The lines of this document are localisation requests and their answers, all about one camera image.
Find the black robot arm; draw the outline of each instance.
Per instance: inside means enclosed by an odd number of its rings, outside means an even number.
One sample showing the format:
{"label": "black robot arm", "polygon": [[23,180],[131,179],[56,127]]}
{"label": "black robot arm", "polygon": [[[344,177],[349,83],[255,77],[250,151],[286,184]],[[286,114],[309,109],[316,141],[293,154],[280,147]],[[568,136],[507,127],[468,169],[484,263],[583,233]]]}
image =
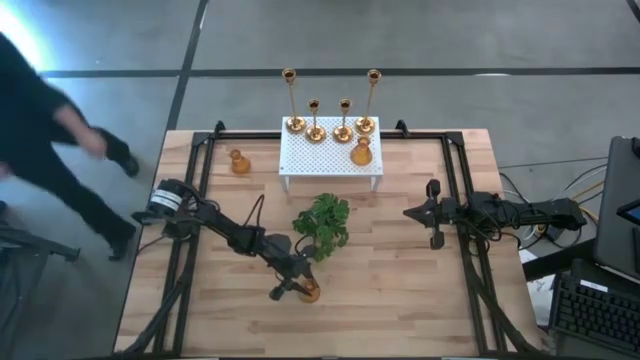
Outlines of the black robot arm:
{"label": "black robot arm", "polygon": [[578,230],[587,223],[578,203],[570,199],[521,204],[503,200],[497,194],[474,192],[467,198],[466,204],[459,204],[451,197],[438,202],[440,181],[435,179],[429,181],[426,192],[427,201],[424,204],[407,209],[403,214],[434,229],[432,249],[444,245],[440,224],[470,225],[474,229],[483,229],[482,235],[491,237],[505,227],[546,225]]}
{"label": "black robot arm", "polygon": [[185,234],[190,233],[194,224],[204,226],[225,238],[227,245],[237,254],[259,256],[280,275],[280,284],[269,294],[271,299],[280,300],[288,290],[311,295],[294,279],[301,275],[313,279],[308,262],[314,253],[312,245],[306,246],[300,253],[291,254],[288,236],[267,236],[265,229],[259,225],[236,223],[220,211],[215,201],[201,198],[192,186],[182,181],[162,180],[151,196],[147,209],[135,213],[133,217],[143,224],[151,219],[166,221],[165,234],[176,239],[187,236]]}

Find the keyboard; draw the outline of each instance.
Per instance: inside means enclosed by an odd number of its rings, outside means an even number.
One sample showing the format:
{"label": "keyboard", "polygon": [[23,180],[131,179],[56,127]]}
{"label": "keyboard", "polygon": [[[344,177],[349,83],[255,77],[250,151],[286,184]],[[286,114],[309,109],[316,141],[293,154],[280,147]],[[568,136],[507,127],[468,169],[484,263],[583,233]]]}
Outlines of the keyboard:
{"label": "keyboard", "polygon": [[640,358],[640,299],[564,275],[557,278],[550,328]]}

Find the floor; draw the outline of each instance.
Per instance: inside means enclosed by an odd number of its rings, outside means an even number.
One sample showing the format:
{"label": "floor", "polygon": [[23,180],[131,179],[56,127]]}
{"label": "floor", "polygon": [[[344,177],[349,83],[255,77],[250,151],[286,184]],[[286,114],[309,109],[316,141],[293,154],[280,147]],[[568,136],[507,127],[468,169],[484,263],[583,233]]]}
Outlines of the floor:
{"label": "floor", "polygon": [[[381,69],[383,127],[488,128],[502,171],[540,201],[606,162],[611,137],[640,133],[633,1],[0,0],[0,30],[141,159],[130,180],[57,148],[123,215],[146,203],[165,130],[277,128],[284,67],[300,70],[297,101],[320,99],[320,115],[342,97],[362,112],[364,74]],[[13,357],[108,354],[133,259],[108,262],[76,214],[27,184],[3,181],[0,199],[33,233],[82,247],[77,263],[47,265]]]}

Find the hand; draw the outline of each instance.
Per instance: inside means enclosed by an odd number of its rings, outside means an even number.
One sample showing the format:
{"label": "hand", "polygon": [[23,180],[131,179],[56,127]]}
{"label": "hand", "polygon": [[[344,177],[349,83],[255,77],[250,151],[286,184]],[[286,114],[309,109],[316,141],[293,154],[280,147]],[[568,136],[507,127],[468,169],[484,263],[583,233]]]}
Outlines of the hand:
{"label": "hand", "polygon": [[0,161],[0,180],[9,177],[11,175],[11,169],[9,168],[9,164],[6,162]]}
{"label": "hand", "polygon": [[97,159],[104,159],[107,155],[107,142],[96,130],[88,128],[86,131],[83,131],[76,140],[78,141],[78,145],[88,152],[89,155]]}

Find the wooden tabletop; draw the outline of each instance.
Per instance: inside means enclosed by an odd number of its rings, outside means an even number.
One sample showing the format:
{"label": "wooden tabletop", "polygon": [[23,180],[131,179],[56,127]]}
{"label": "wooden tabletop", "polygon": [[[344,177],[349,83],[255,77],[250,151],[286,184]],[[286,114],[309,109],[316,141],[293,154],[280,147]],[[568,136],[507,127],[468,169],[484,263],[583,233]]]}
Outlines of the wooden tabletop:
{"label": "wooden tabletop", "polygon": [[[487,130],[462,131],[476,191],[500,193]],[[184,179],[192,134],[167,133],[156,184],[167,178]],[[241,150],[250,159],[252,168],[247,176],[231,173],[232,149]],[[369,191],[369,179],[296,178],[287,195],[278,177],[279,141],[216,142],[207,198],[215,199],[225,215],[244,222],[258,196],[265,194],[261,225],[267,234],[283,233],[298,239],[291,221],[310,207],[314,196],[331,192],[349,201],[347,228],[351,237],[346,247],[313,265],[322,294],[315,304],[305,304],[291,292],[279,302],[270,300],[268,293],[278,284],[273,270],[259,258],[235,254],[225,240],[203,230],[183,356],[477,354],[455,229],[443,227],[446,245],[433,251],[429,248],[430,231],[402,215],[404,209],[425,201],[425,185],[430,179],[447,184],[441,144],[435,140],[383,140],[382,149],[384,177],[377,193]],[[456,172],[461,182],[459,166]],[[448,191],[443,185],[441,196],[447,196]],[[141,246],[158,237],[161,230],[160,225],[146,227]],[[116,350],[130,345],[158,309],[170,249],[171,241],[166,240],[138,256]],[[504,238],[492,243],[489,257],[499,303],[527,340],[539,346],[516,242]],[[483,318],[492,343],[484,308]],[[170,322],[169,344],[173,328]]]}

